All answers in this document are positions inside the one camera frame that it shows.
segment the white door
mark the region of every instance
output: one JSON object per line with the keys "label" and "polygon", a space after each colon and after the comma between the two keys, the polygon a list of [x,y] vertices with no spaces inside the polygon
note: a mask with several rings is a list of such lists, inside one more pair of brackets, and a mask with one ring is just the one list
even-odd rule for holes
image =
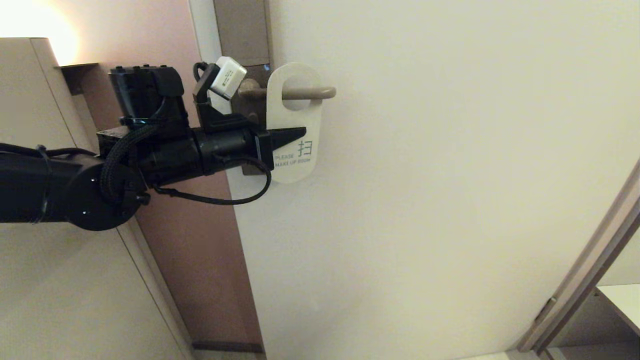
{"label": "white door", "polygon": [[314,173],[236,208],[268,357],[514,347],[640,151],[637,1],[268,6],[273,66],[338,89]]}
{"label": "white door", "polygon": [[[86,148],[86,135],[70,132],[80,125],[63,118],[73,109],[61,108],[56,85],[47,82],[44,72],[55,60],[43,41],[0,39],[0,142]],[[57,96],[71,102],[68,92]],[[116,229],[2,224],[0,284],[1,359],[190,356],[180,351]]]}

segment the light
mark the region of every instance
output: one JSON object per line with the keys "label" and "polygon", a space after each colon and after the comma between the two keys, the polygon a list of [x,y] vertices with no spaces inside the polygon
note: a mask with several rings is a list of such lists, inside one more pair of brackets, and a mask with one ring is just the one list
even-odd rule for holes
{"label": "light", "polygon": [[58,65],[73,64],[77,36],[65,17],[38,0],[0,0],[0,37],[49,38]]}

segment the chinese character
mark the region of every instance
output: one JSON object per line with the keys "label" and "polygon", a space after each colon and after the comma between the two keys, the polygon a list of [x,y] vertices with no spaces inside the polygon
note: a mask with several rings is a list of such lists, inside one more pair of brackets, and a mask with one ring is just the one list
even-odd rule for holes
{"label": "chinese character", "polygon": [[313,142],[301,141],[298,144],[298,146],[300,146],[300,149],[298,149],[298,157],[303,155],[311,155],[311,148],[313,147]]}

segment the black cable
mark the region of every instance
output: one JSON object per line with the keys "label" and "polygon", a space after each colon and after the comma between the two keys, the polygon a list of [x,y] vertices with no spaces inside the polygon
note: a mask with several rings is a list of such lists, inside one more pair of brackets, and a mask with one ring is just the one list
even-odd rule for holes
{"label": "black cable", "polygon": [[76,155],[83,154],[89,156],[95,156],[95,153],[89,150],[80,149],[79,147],[66,147],[63,149],[55,149],[55,150],[47,150],[47,155],[50,157],[60,156],[60,155]]}
{"label": "black cable", "polygon": [[40,206],[40,214],[33,219],[32,224],[41,222],[45,216],[47,216],[47,209],[49,207],[49,193],[51,192],[51,177],[53,176],[53,169],[49,162],[49,155],[47,154],[47,148],[43,145],[38,145],[35,150],[44,159],[45,166],[47,167],[47,177],[45,178],[44,189],[42,190],[42,205]]}
{"label": "black cable", "polygon": [[[30,149],[28,147],[11,145],[9,143],[0,143],[0,152],[10,152],[18,155],[31,156],[33,158],[39,158],[42,156],[40,151],[38,151],[37,149]],[[80,149],[78,147],[66,147],[63,149],[46,150],[46,154],[50,158],[53,158],[55,156],[60,156],[60,155],[73,155],[73,154],[84,154],[89,156],[95,156],[95,153],[89,150]]]}
{"label": "black cable", "polygon": [[115,188],[115,169],[122,161],[122,158],[129,153],[131,147],[138,142],[152,136],[158,130],[158,125],[145,125],[139,129],[131,131],[111,148],[107,158],[102,165],[100,172],[100,193],[111,203],[118,203],[121,198]]}
{"label": "black cable", "polygon": [[200,81],[200,72],[198,70],[205,71],[207,70],[207,67],[209,67],[209,64],[204,61],[193,64],[193,77],[196,81]]}
{"label": "black cable", "polygon": [[156,192],[158,194],[161,194],[161,195],[169,195],[170,197],[180,197],[180,198],[187,199],[187,200],[205,202],[207,204],[213,204],[213,205],[241,205],[241,204],[246,204],[248,202],[255,201],[255,200],[259,199],[260,197],[262,197],[267,192],[267,190],[269,190],[269,186],[271,185],[271,171],[269,170],[269,167],[265,163],[263,163],[262,161],[260,161],[260,160],[258,160],[256,158],[249,158],[249,157],[230,158],[230,159],[228,159],[228,158],[220,158],[220,159],[226,165],[231,165],[231,164],[234,164],[234,163],[237,163],[238,165],[242,165],[243,163],[249,163],[249,164],[252,164],[252,165],[256,166],[267,177],[267,181],[264,184],[264,187],[262,188],[262,190],[259,193],[255,194],[254,196],[251,196],[251,197],[246,197],[244,199],[237,199],[237,200],[228,200],[228,199],[215,199],[215,198],[212,198],[212,197],[204,197],[204,196],[199,196],[199,195],[193,195],[193,194],[190,194],[190,193],[183,193],[183,192],[180,192],[180,191],[178,191],[176,189],[161,188],[156,184],[153,187],[156,190]]}

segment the door frame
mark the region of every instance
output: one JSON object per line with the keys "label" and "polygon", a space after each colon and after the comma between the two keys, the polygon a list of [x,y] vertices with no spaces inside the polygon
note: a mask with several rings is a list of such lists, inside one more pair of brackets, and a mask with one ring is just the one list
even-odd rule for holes
{"label": "door frame", "polygon": [[[271,63],[267,5],[267,0],[189,0],[200,59],[215,63],[220,56],[232,57],[247,69],[248,77],[258,79],[260,85],[266,87],[261,79]],[[242,109],[247,102],[239,104],[238,101],[238,96],[231,101],[211,96],[211,104],[218,111],[247,116],[246,109]],[[193,339],[191,345],[201,352],[265,353],[262,340],[260,343],[236,343]]]}
{"label": "door frame", "polygon": [[640,225],[640,160],[556,292],[518,344],[541,354],[611,267]]}

